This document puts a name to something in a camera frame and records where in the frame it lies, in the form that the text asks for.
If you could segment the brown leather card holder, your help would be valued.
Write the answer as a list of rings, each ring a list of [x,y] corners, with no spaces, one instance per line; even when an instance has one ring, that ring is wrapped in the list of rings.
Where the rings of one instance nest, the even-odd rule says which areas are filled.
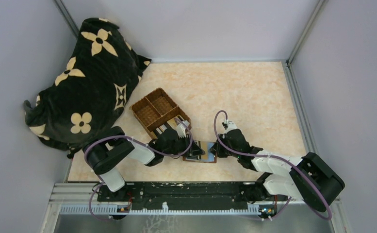
[[[217,162],[217,156],[210,149],[214,142],[194,140],[190,150],[182,157],[185,162],[197,162],[205,164],[214,164]]]

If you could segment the brown woven divided basket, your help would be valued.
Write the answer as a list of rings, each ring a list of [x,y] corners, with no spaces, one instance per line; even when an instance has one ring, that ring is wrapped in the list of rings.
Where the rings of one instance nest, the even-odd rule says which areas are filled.
[[[152,139],[157,138],[153,131],[166,122],[176,128],[175,118],[191,122],[188,115],[162,88],[153,90],[134,103],[130,109]]]

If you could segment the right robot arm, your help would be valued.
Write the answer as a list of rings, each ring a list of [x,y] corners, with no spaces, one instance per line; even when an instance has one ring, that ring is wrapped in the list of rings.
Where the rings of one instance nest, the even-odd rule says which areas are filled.
[[[344,181],[318,154],[275,155],[250,145],[239,129],[219,134],[210,152],[219,158],[233,156],[243,168],[262,173],[253,184],[242,186],[247,201],[269,200],[279,195],[303,200],[310,208],[324,213],[345,188]]]

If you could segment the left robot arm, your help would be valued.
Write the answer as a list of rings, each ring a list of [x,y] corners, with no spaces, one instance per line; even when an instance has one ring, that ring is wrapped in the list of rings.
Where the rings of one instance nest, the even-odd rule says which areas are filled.
[[[124,158],[132,158],[146,166],[155,166],[163,158],[194,157],[206,152],[198,146],[179,124],[176,129],[164,128],[148,144],[125,135],[120,127],[113,127],[103,137],[82,148],[84,159],[109,189],[116,201],[124,200],[128,194],[124,178],[116,168]]]

